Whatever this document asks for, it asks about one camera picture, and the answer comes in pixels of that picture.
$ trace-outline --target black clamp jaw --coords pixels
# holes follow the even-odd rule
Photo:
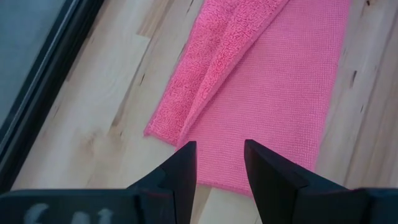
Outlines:
[[[253,140],[244,160],[265,223],[397,223],[398,190],[348,190]]]
[[[263,223],[397,223],[398,190],[348,190],[246,140],[244,160]],[[196,143],[120,190],[18,190],[0,196],[0,223],[190,223]]]

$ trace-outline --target wooden floor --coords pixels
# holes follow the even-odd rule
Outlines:
[[[173,154],[142,132],[203,0],[107,0],[14,184],[121,188]],[[396,0],[352,0],[317,172],[398,186]],[[251,198],[198,186],[192,223],[260,223]]]

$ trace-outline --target pink microfiber towel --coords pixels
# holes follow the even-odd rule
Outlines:
[[[145,134],[197,141],[198,183],[251,195],[254,139],[314,170],[346,0],[207,0]]]

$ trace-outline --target black frame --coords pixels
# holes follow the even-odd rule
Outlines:
[[[104,0],[66,0],[0,128],[0,192],[32,147]]]

